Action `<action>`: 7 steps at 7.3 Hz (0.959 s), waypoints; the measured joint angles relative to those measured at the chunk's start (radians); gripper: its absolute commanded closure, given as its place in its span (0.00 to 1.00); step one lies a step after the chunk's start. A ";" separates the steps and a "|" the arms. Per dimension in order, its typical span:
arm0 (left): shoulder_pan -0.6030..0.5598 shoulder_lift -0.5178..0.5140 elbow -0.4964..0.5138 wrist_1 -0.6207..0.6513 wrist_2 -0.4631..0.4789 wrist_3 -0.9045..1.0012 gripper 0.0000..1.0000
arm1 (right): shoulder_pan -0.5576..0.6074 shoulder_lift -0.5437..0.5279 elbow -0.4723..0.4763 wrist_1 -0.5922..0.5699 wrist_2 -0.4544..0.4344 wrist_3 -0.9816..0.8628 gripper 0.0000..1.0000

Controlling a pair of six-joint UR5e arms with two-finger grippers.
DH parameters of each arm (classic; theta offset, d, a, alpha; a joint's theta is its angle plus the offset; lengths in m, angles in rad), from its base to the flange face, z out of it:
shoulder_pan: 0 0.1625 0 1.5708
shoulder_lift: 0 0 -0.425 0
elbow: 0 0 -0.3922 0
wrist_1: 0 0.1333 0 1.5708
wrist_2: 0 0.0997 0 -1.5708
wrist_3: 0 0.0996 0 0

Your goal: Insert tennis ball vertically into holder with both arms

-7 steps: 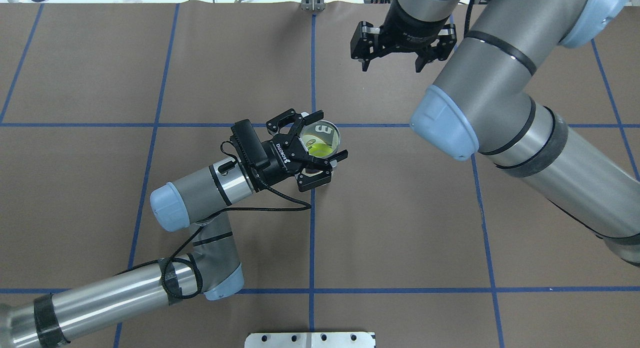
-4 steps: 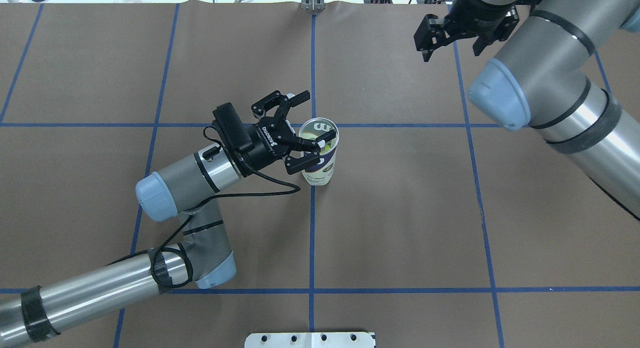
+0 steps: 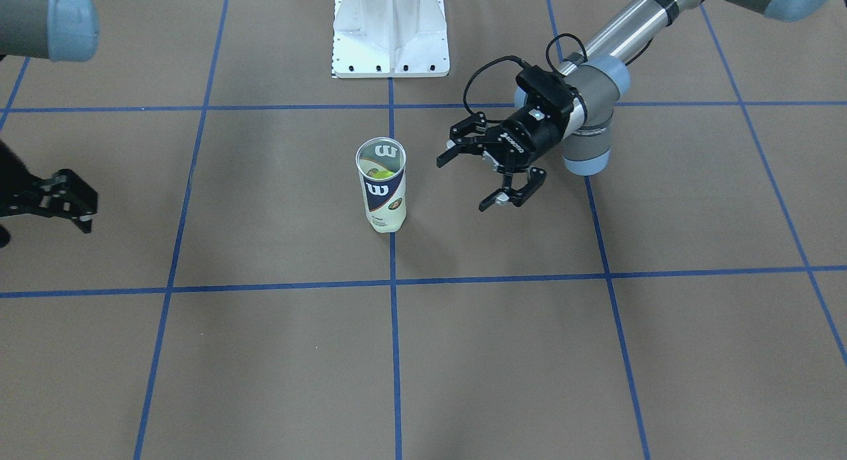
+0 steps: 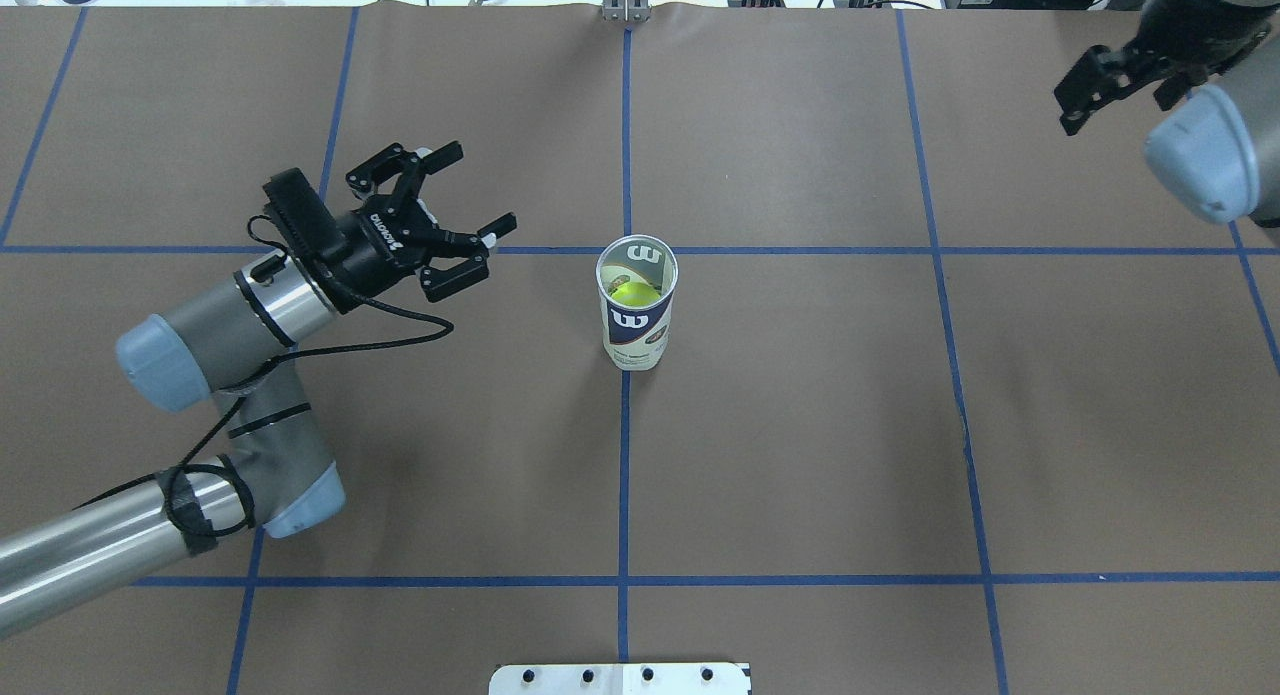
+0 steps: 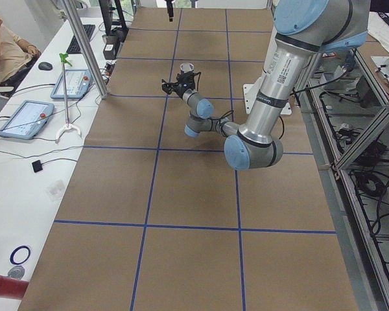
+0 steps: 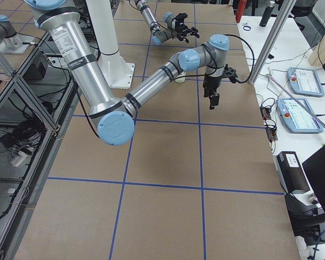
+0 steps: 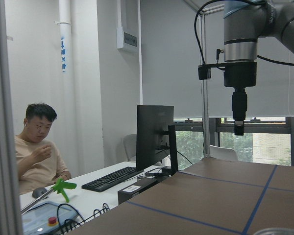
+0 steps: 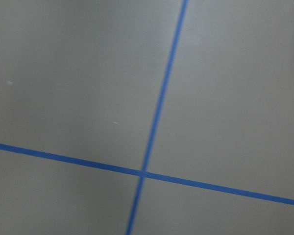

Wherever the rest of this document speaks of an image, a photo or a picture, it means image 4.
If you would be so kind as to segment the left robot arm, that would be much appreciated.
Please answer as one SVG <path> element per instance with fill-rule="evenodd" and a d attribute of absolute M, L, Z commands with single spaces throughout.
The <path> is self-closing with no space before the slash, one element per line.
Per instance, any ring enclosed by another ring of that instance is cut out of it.
<path fill-rule="evenodd" d="M 116 340 L 128 384 L 157 411 L 211 404 L 215 419 L 163 467 L 109 486 L 65 515 L 3 539 L 3 636 L 14 637 L 225 540 L 289 538 L 346 503 L 335 454 L 298 363 L 389 352 L 454 330 L 447 317 L 396 306 L 416 282 L 430 303 L 490 274 L 504 212 L 472 230 L 442 224 L 429 180 L 463 145 L 393 142 L 343 177 L 355 204 L 333 212 L 298 168 L 269 177 L 246 230 L 261 256 Z"/>

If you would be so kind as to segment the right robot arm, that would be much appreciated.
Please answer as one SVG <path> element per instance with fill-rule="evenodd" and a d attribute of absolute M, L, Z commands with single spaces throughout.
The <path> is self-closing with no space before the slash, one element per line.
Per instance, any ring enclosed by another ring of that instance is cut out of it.
<path fill-rule="evenodd" d="M 1147 136 L 1170 195 L 1210 224 L 1248 218 L 1277 241 L 1277 0 L 1147 0 L 1138 42 L 1181 67 L 1190 99 Z"/>

